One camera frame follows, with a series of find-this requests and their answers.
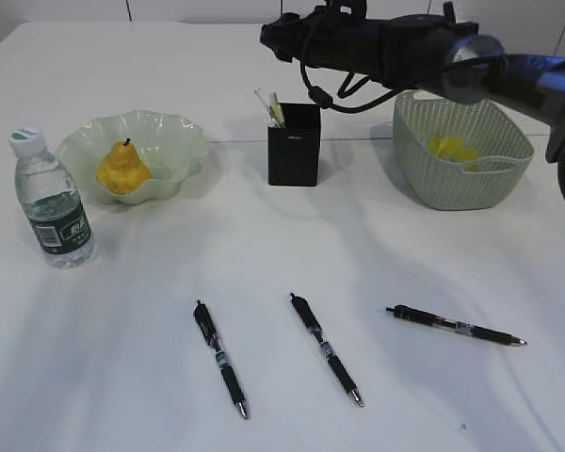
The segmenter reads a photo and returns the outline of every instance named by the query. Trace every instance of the black pen holder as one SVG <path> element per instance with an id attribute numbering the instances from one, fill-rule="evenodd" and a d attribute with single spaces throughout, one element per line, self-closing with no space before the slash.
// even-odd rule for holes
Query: black pen holder
<path id="1" fill-rule="evenodd" d="M 281 104 L 284 128 L 267 128 L 267 181 L 271 186 L 316 186 L 320 107 Z"/>

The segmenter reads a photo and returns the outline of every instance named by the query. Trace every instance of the pear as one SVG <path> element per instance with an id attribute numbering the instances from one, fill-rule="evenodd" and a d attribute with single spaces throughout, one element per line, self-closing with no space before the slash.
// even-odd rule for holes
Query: pear
<path id="1" fill-rule="evenodd" d="M 151 172 L 127 138 L 125 142 L 115 143 L 111 152 L 101 160 L 96 179 L 113 193 L 127 195 L 151 179 Z"/>

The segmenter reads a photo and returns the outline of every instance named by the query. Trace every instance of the wavy glass bowl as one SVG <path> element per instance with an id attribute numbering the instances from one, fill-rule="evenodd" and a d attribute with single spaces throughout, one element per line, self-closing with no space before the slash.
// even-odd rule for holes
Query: wavy glass bowl
<path id="1" fill-rule="evenodd" d="M 113 145 L 128 137 L 153 178 L 132 193 L 118 195 L 99 184 L 96 169 Z M 184 179 L 196 172 L 208 152 L 202 129 L 194 122 L 178 115 L 135 110 L 92 120 L 65 138 L 55 155 L 78 188 L 98 202 L 139 204 L 178 193 Z"/>

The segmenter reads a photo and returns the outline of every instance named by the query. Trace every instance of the plastic bottle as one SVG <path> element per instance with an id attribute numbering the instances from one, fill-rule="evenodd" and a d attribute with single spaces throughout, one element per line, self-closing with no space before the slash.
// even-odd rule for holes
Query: plastic bottle
<path id="1" fill-rule="evenodd" d="M 58 268 L 84 264 L 94 253 L 94 237 L 73 177 L 48 146 L 40 130 L 12 133 L 17 156 L 15 189 L 45 261 Z"/>

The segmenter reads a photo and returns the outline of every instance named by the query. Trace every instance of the white bottle cap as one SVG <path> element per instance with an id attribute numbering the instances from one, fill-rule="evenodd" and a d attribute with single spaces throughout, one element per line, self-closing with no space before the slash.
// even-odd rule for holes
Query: white bottle cap
<path id="1" fill-rule="evenodd" d="M 44 135 L 36 127 L 21 127 L 15 130 L 10 134 L 8 142 L 17 157 L 29 157 L 48 148 Z"/>

